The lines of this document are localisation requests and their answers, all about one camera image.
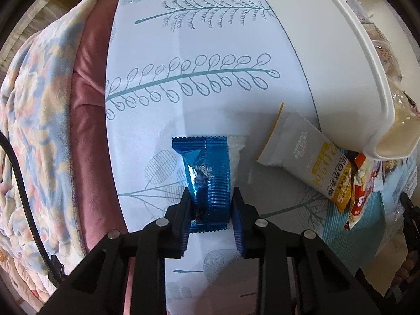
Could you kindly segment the blue snack packet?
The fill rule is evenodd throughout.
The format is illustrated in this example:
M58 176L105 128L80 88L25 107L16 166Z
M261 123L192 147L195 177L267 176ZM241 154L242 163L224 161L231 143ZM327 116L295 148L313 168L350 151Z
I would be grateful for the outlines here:
M192 233L227 229L231 198L245 136L182 136L172 148L182 156L187 186L194 202Z

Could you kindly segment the grey yellow protein bar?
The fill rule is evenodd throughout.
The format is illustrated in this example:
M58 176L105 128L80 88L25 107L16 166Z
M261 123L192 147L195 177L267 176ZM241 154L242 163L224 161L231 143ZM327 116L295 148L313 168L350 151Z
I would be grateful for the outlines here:
M344 213L352 197L352 164L319 129L282 103L257 162L285 169Z

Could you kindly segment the red white snack packet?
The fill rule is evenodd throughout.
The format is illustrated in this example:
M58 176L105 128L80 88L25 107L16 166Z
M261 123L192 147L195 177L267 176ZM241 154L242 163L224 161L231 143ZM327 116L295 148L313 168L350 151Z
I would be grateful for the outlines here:
M383 186L382 162L357 154L354 158L356 171L353 175L352 199L350 212L344 225L345 230L352 230L363 216L365 206L371 194L380 191Z

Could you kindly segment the clear bread snack bag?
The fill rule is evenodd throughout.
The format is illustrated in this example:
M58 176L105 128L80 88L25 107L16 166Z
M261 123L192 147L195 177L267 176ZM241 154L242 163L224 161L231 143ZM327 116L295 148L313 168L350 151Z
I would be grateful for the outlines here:
M418 119L419 109L416 102L411 99L399 85L393 80L388 80L389 88L392 94L395 122L403 122L408 119Z

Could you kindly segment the clear cracker pack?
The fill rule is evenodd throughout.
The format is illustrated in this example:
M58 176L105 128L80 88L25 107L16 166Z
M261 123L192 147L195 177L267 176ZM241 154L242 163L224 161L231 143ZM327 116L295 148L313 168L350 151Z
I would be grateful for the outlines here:
M402 81L402 72L392 46L379 28L373 23L362 24L373 43L387 77L394 82Z

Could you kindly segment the pink bed sheet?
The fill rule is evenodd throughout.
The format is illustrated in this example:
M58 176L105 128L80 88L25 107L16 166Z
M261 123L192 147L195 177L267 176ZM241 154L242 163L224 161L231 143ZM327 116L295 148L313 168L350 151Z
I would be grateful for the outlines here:
M70 89L70 149L82 238L91 251L111 230L127 232L112 175L105 69L118 0L98 0L85 21Z

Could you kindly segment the white plastic storage bin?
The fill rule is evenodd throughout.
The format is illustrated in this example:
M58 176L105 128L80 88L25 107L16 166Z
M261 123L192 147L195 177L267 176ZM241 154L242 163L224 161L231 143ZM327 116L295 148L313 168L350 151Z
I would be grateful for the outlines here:
M322 133L372 159L410 156L419 143L419 122L397 123L384 68L348 3L266 1L303 67Z

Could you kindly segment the tree print tablecloth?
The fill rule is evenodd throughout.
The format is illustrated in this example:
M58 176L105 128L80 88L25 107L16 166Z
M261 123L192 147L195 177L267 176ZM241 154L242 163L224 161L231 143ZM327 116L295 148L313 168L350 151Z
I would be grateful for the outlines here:
M362 24L382 31L402 72L396 83L419 99L419 63L389 4L345 1ZM371 263L401 225L398 196L416 187L417 147L382 160L382 189L345 230L347 213L286 170L257 162L282 103L321 131L303 67L266 0L120 0L105 116L128 230L162 218L187 187L173 138L245 136L235 185L245 201L283 230L316 232L351 272Z

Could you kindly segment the floral fleece blanket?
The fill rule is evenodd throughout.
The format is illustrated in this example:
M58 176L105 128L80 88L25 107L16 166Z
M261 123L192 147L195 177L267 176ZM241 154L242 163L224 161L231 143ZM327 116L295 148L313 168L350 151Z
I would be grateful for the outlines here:
M70 273L88 254L75 200L70 89L85 21L98 0L82 0L26 40L1 85L1 132L19 161L46 252Z

